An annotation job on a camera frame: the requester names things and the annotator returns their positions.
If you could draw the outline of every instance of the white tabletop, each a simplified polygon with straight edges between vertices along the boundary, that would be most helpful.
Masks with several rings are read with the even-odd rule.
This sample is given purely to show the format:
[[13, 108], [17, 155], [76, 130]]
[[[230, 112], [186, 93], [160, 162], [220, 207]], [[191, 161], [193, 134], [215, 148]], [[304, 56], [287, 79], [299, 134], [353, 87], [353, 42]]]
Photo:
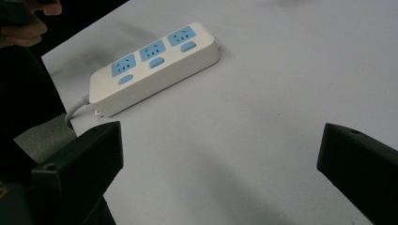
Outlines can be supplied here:
[[69, 109], [96, 70], [184, 25], [222, 45], [214, 66], [113, 117], [75, 113], [78, 135], [121, 122], [125, 167], [105, 193], [118, 225], [371, 224], [316, 161], [326, 123], [398, 149], [397, 11], [396, 0], [129, 1], [43, 60]]

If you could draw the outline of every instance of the finger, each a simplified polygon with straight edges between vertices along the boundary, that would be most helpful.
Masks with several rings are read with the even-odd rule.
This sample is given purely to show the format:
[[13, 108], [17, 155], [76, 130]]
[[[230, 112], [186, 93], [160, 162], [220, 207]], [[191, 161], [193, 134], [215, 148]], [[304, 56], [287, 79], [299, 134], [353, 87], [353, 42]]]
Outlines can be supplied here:
[[47, 26], [35, 15], [31, 15], [31, 23], [26, 26], [7, 26], [1, 30], [2, 35], [16, 38], [33, 38], [47, 32]]
[[29, 13], [35, 11], [43, 11], [46, 16], [55, 16], [62, 13], [62, 6], [59, 0], [54, 0], [51, 4], [42, 5], [36, 0], [23, 0], [25, 7]]
[[17, 38], [17, 37], [6, 37], [6, 41], [14, 45], [19, 45], [21, 47], [31, 47], [41, 42], [41, 36], [31, 37], [27, 39]]
[[14, 45], [14, 43], [6, 41], [6, 37], [0, 36], [0, 49], [12, 45]]
[[55, 0], [52, 4], [44, 5], [43, 12], [46, 16], [60, 15], [62, 13], [61, 3], [59, 2], [59, 0]]

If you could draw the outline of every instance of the white cable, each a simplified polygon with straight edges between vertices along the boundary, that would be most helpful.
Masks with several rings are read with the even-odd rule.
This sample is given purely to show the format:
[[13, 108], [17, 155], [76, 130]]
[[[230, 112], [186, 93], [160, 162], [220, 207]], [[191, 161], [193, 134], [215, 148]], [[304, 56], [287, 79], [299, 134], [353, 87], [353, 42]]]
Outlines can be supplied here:
[[90, 104], [90, 101], [89, 101], [88, 95], [82, 97], [82, 99], [79, 102], [77, 102], [76, 104], [74, 104], [74, 106], [72, 106], [72, 108], [70, 108], [70, 110], [65, 115], [65, 124], [68, 125], [69, 128], [73, 129], [70, 119], [72, 118], [74, 113], [76, 113], [76, 111], [78, 111], [82, 106], [89, 105], [89, 104]]

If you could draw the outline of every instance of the power switch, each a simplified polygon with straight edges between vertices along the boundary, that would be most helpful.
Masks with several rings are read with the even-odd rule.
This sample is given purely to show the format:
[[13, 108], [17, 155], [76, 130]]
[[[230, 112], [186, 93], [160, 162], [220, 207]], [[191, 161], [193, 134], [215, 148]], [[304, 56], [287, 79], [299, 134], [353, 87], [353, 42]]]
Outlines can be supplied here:
[[127, 75], [126, 77], [122, 78], [119, 80], [119, 85], [128, 82], [129, 80], [132, 79], [132, 74]]
[[149, 62], [149, 67], [150, 68], [155, 68], [155, 67], [157, 67], [158, 65], [160, 65], [162, 63], [164, 63], [164, 59], [162, 57], [158, 57], [158, 58], [156, 58], [156, 59], [154, 59], [154, 60]]
[[193, 42], [193, 41], [190, 41], [190, 42], [185, 43], [185, 44], [183, 44], [183, 45], [181, 46], [181, 51], [185, 53], [185, 52], [187, 52], [187, 51], [193, 49], [194, 47], [196, 47], [196, 43]]

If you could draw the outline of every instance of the power strip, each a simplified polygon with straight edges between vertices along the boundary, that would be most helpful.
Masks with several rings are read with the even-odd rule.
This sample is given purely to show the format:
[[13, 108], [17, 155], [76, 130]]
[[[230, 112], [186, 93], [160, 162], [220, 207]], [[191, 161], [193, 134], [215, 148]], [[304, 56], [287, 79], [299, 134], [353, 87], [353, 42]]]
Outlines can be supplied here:
[[96, 115], [112, 116], [215, 64], [220, 44], [193, 22], [96, 71], [89, 102]]

